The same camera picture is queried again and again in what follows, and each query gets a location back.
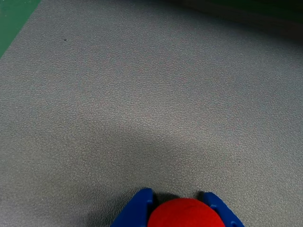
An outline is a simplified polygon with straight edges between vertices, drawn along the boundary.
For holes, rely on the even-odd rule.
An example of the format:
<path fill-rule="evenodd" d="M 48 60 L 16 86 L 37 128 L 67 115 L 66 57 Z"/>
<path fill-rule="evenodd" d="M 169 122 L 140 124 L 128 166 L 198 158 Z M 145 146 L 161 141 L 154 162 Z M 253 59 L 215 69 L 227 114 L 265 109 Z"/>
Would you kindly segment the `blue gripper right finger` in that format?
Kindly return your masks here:
<path fill-rule="evenodd" d="M 205 192 L 203 194 L 203 202 L 219 215 L 226 227 L 244 227 L 240 219 L 216 194 Z"/>

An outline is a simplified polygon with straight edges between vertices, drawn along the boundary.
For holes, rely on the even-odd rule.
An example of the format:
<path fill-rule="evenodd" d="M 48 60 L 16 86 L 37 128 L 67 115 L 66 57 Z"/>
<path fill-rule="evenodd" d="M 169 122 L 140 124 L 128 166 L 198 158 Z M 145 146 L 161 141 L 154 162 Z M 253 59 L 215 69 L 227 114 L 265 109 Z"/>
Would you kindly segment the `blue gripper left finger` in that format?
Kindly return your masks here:
<path fill-rule="evenodd" d="M 146 227 L 148 208 L 153 204 L 151 188 L 139 190 L 124 206 L 110 227 Z"/>

